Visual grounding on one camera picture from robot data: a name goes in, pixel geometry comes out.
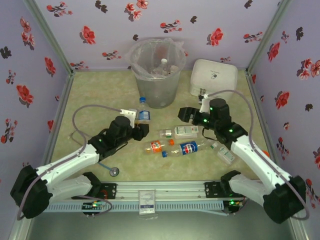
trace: pepsi bottle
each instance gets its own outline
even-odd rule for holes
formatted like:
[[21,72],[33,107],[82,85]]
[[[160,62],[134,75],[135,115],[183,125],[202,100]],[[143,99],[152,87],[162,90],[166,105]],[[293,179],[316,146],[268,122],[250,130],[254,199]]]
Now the pepsi bottle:
[[179,157],[188,154],[193,154],[210,147],[213,144],[213,142],[214,141],[212,140],[201,138],[196,139],[194,141],[168,146],[166,151],[162,152],[162,157]]

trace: blue bottle cap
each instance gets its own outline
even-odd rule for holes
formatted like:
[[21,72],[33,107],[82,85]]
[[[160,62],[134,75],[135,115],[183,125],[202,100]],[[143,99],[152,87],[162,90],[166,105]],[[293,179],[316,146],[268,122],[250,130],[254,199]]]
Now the blue bottle cap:
[[166,158],[167,156],[168,156],[168,153],[167,153],[166,151],[163,151],[163,152],[162,152],[162,157],[163,157],[163,158]]

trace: white box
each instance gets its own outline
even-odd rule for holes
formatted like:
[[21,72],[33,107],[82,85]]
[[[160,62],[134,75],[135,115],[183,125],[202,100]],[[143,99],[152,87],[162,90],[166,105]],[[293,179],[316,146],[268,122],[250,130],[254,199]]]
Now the white box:
[[[213,94],[221,90],[236,90],[238,69],[229,64],[198,59],[195,61],[191,80],[190,93],[194,96]],[[226,101],[232,96],[232,92],[224,92],[213,98],[222,98]]]

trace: wall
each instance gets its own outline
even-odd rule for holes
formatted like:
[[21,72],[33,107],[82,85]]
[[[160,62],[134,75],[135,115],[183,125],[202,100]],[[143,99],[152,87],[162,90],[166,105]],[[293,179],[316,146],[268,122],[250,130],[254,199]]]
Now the wall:
[[252,71],[281,165],[306,181],[312,240],[320,234],[318,9],[318,0],[292,1]]
[[208,59],[246,68],[280,3],[35,1],[71,66],[94,70],[126,69],[124,54],[136,41],[148,38],[183,40],[186,67],[193,67],[196,59]]
[[0,239],[18,207],[10,190],[23,166],[38,167],[67,71],[21,0],[0,8]]

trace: plastic bottle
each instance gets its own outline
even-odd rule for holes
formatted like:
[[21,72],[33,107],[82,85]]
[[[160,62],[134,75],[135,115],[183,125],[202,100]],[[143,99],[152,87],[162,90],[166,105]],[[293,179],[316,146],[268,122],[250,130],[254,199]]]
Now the plastic bottle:
[[179,157],[183,155],[192,154],[208,148],[213,141],[207,139],[196,139],[174,146],[168,147],[167,150],[162,151],[162,157]]
[[159,131],[160,138],[173,139],[193,139],[198,138],[199,127],[194,125],[176,126],[172,129],[162,129]]
[[150,111],[149,107],[146,103],[145,97],[140,97],[140,104],[139,104],[139,114],[138,114],[138,123],[139,124],[149,124],[150,123]]
[[158,67],[154,68],[153,70],[151,70],[151,74],[152,75],[162,75],[162,76],[167,76],[168,72],[167,70],[167,59],[162,58],[161,59],[161,63]]
[[218,158],[228,166],[230,166],[236,159],[236,157],[228,150],[228,148],[218,141],[215,141],[210,147],[214,150]]
[[174,144],[175,144],[175,141],[173,139],[155,140],[155,141],[146,142],[144,144],[143,149],[146,154],[156,154],[156,153],[161,153],[168,146],[172,146]]

